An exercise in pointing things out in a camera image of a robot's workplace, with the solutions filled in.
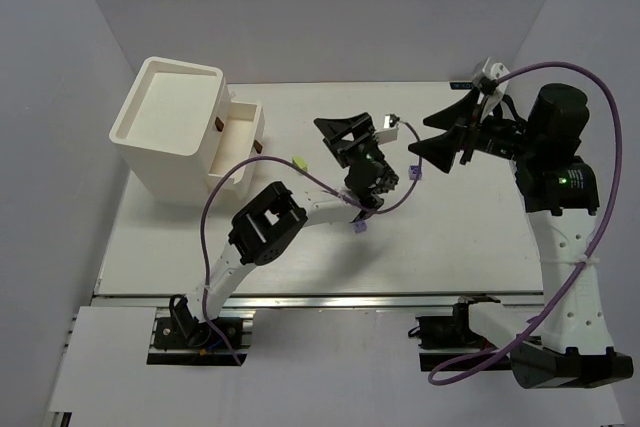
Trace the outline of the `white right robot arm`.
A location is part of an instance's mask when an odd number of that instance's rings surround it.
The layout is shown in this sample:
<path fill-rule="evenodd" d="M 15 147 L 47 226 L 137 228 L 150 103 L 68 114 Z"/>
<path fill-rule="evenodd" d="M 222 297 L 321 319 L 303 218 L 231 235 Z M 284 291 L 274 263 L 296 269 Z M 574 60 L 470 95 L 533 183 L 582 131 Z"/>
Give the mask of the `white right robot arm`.
<path fill-rule="evenodd" d="M 630 356 L 616 351 L 588 249 L 604 222 L 593 169 L 576 153 L 590 117 L 588 97 L 562 83 L 543 86 L 527 118 L 513 100 L 496 106 L 472 88 L 461 100 L 424 118 L 440 135 L 410 152 L 443 172 L 476 151 L 511 162 L 536 243 L 545 307 L 530 323 L 500 302 L 471 297 L 453 309 L 463 339 L 481 337 L 502 350 L 525 389 L 596 388 L 634 373 Z"/>

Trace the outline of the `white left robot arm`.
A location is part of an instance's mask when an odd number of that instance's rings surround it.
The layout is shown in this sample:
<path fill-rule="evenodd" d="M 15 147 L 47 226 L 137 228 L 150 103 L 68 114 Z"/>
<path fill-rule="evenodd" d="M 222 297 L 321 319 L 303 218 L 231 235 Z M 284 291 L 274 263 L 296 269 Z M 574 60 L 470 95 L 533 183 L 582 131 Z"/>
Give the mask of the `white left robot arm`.
<path fill-rule="evenodd" d="M 379 147 L 371 116 L 317 118 L 314 125 L 347 171 L 343 190 L 312 177 L 318 188 L 295 195 L 283 182 L 274 181 L 233 216 L 218 259 L 203 256 L 201 286 L 169 303 L 172 324 L 189 345 L 202 344 L 209 332 L 223 333 L 214 321 L 227 299 L 255 268 L 277 260 L 303 228 L 354 223 L 382 213 L 383 196 L 395 189 L 399 177 Z"/>

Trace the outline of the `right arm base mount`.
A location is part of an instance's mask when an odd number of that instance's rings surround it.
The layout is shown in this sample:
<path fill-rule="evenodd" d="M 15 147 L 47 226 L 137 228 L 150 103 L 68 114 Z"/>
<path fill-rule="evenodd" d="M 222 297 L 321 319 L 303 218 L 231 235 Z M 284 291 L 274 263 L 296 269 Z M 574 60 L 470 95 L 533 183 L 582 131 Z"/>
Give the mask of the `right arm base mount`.
<path fill-rule="evenodd" d="M 420 370 L 430 372 L 437 365 L 467 353 L 494 349 L 486 338 L 469 328 L 469 306 L 475 303 L 501 301 L 488 295 L 461 296 L 448 315 L 428 315 L 416 318 L 417 325 L 407 336 L 419 341 Z"/>

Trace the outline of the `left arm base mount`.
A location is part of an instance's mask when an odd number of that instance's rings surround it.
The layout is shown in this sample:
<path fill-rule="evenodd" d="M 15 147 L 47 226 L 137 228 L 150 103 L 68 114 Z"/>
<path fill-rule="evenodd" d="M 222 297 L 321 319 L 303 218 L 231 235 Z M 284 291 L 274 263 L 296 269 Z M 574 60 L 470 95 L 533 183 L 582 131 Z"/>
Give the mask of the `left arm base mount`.
<path fill-rule="evenodd" d="M 191 314 L 184 295 L 169 299 L 165 315 L 157 315 L 147 364 L 151 366 L 239 367 L 247 358 L 251 337 L 248 318 L 219 317 L 212 321 L 221 336 Z"/>

